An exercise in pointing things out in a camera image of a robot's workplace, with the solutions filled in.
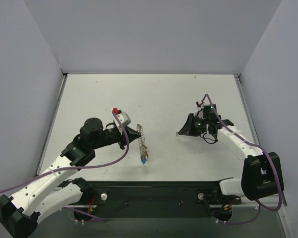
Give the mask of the steel key organiser ring disc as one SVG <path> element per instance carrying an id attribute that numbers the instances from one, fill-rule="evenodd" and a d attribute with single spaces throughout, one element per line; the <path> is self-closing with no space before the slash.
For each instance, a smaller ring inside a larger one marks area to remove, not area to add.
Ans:
<path id="1" fill-rule="evenodd" d="M 145 137 L 143 132 L 143 127 L 140 124 L 137 124 L 137 131 L 142 134 L 142 137 L 138 139 L 139 151 L 140 151 L 140 159 L 143 157 L 149 158 L 148 147 L 145 144 Z"/>

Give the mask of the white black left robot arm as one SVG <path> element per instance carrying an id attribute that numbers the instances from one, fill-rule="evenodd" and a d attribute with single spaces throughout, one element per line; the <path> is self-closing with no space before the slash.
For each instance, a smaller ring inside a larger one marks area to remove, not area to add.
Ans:
<path id="1" fill-rule="evenodd" d="M 63 207 L 91 200 L 92 187 L 83 178 L 74 179 L 61 190 L 55 188 L 94 159 L 96 149 L 117 143 L 128 151 L 130 142 L 141 137 L 140 132 L 129 128 L 131 120 L 126 113 L 114 114 L 113 118 L 110 129 L 104 129 L 98 118 L 87 119 L 79 134 L 41 175 L 11 196 L 0 197 L 0 223 L 13 238 L 27 238 L 44 219 Z"/>

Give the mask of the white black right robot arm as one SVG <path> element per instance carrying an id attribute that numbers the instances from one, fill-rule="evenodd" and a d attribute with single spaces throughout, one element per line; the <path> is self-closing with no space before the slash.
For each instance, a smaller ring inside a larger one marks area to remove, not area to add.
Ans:
<path id="1" fill-rule="evenodd" d="M 278 186 L 283 191 L 279 156 L 275 152 L 268 154 L 275 167 L 272 169 L 263 150 L 248 142 L 230 120 L 221 119 L 215 111 L 215 105 L 201 106 L 196 113 L 188 115 L 177 135 L 193 137 L 210 135 L 243 162 L 241 178 L 220 181 L 222 194 L 242 195 L 249 200 L 258 200 L 278 194 Z"/>

